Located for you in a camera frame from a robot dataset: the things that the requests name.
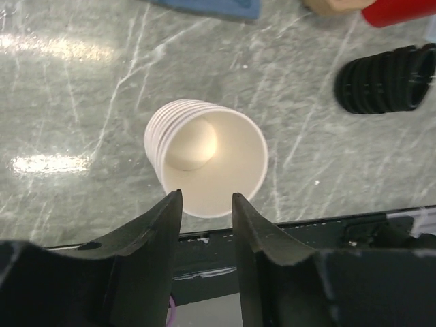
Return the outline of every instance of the white cup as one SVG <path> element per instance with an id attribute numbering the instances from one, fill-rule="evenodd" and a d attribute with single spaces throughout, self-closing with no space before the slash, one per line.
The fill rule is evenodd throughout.
<path id="1" fill-rule="evenodd" d="M 232 212 L 232 194 L 250 200 L 268 169 L 259 127 L 235 110 L 199 100 L 160 108 L 145 129 L 146 155 L 168 194 L 181 189 L 183 211 L 201 218 Z"/>

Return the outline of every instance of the red object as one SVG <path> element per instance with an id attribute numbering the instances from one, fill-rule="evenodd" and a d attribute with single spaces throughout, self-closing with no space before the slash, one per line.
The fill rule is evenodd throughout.
<path id="1" fill-rule="evenodd" d="M 362 13 L 371 25 L 385 27 L 436 14 L 436 0 L 377 0 Z"/>

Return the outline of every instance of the purple cable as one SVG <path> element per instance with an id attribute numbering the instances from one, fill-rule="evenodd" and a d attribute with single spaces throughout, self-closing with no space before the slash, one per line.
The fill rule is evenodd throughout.
<path id="1" fill-rule="evenodd" d="M 168 321 L 166 322 L 166 327 L 171 327 L 172 323 L 176 319 L 176 303 L 172 296 L 170 296 L 170 317 L 168 318 Z"/>

